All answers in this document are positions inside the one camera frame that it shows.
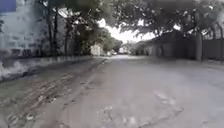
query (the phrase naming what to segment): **concrete wall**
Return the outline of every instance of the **concrete wall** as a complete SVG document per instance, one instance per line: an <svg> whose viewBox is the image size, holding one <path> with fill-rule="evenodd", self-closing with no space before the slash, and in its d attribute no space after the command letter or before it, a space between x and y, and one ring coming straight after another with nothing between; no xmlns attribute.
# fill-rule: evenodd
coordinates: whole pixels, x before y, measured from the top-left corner
<svg viewBox="0 0 224 128"><path fill-rule="evenodd" d="M139 47L138 52L149 56L195 59L196 43L193 38L168 38L148 42L148 44Z"/></svg>
<svg viewBox="0 0 224 128"><path fill-rule="evenodd" d="M0 58L34 54L40 44L49 49L47 24L44 19L45 7L35 0L17 0L16 12L2 13L4 21L0 34ZM65 20L59 19L59 44L65 33Z"/></svg>
<svg viewBox="0 0 224 128"><path fill-rule="evenodd" d="M218 14L217 22L222 26L224 31L224 10L222 10ZM216 39L213 39L212 37L207 38L204 37L205 40L203 40L203 59L213 59L213 60L221 60L221 43L224 43L224 40L221 40L221 33L217 26L215 26L216 30Z"/></svg>

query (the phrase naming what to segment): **street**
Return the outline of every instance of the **street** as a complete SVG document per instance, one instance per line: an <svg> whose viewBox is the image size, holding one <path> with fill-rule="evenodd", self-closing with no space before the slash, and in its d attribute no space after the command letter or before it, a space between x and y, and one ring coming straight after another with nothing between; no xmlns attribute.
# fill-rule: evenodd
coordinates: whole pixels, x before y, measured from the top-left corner
<svg viewBox="0 0 224 128"><path fill-rule="evenodd" d="M72 92L82 78L103 62L104 59L95 58L51 65L0 83L0 127L5 128L1 124L4 120L10 128L24 127L42 106Z"/></svg>
<svg viewBox="0 0 224 128"><path fill-rule="evenodd" d="M47 104L33 128L222 128L224 70L117 56Z"/></svg>

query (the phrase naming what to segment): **vegetation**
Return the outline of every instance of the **vegetation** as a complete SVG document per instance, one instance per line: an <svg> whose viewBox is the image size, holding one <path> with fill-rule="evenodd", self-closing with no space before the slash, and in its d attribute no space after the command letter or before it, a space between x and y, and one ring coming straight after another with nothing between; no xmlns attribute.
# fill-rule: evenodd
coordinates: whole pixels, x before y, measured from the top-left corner
<svg viewBox="0 0 224 128"><path fill-rule="evenodd" d="M3 31L2 31L2 25L3 25L3 24L4 24L4 21L0 19L0 33L3 32Z"/></svg>
<svg viewBox="0 0 224 128"><path fill-rule="evenodd" d="M118 53L122 45L122 41L111 37L109 31L105 28L98 29L92 41L95 41L96 44L101 44L103 46L104 52L113 50L114 52Z"/></svg>
<svg viewBox="0 0 224 128"><path fill-rule="evenodd" d="M89 54L91 41L99 27L97 22L106 16L104 3L100 0L39 0L46 5L45 17L48 25L50 54L58 55L58 20L60 11L66 10L64 51L67 55L68 42L72 42L74 55Z"/></svg>
<svg viewBox="0 0 224 128"><path fill-rule="evenodd" d="M216 38L217 30L223 33L223 23L218 21L223 6L218 0L116 0L113 4L115 25L124 31L152 32L158 37L176 25L184 36L195 36L198 44L202 44L202 34Z"/></svg>

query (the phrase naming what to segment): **tree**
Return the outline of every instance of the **tree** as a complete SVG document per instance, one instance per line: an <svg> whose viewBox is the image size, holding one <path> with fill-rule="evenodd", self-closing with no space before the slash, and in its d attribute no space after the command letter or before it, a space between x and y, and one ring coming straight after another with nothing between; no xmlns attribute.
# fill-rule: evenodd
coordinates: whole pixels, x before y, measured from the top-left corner
<svg viewBox="0 0 224 128"><path fill-rule="evenodd" d="M113 50L114 50L116 53L119 53L119 50L120 50L122 44L123 44L122 41L114 40L114 43L113 43Z"/></svg>
<svg viewBox="0 0 224 128"><path fill-rule="evenodd" d="M183 35L191 34L197 40L197 58L202 56L202 33L214 32L218 14L223 7L215 0L117 0L116 26L123 30L138 30L139 33L153 32L157 37L181 26Z"/></svg>
<svg viewBox="0 0 224 128"><path fill-rule="evenodd" d="M0 19L0 33L3 32L2 31L3 24L4 24L4 21Z"/></svg>
<svg viewBox="0 0 224 128"><path fill-rule="evenodd" d="M89 51L89 37L98 28L97 21L106 16L100 0L39 0L46 5L45 16L51 55L57 55L58 17L61 8L67 10L64 51L67 55L67 42L73 42L73 53Z"/></svg>

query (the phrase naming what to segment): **building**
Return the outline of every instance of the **building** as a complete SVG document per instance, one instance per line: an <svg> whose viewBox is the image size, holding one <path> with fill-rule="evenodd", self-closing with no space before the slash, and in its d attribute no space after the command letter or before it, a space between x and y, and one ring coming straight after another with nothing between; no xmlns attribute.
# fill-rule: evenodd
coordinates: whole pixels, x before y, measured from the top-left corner
<svg viewBox="0 0 224 128"><path fill-rule="evenodd" d="M32 56L39 49L49 50L45 6L35 0L16 0L16 11L0 14L0 58ZM59 44L63 45L65 19L59 19Z"/></svg>
<svg viewBox="0 0 224 128"><path fill-rule="evenodd" d="M91 46L91 54L93 56L101 56L103 55L103 48L100 44L95 44Z"/></svg>

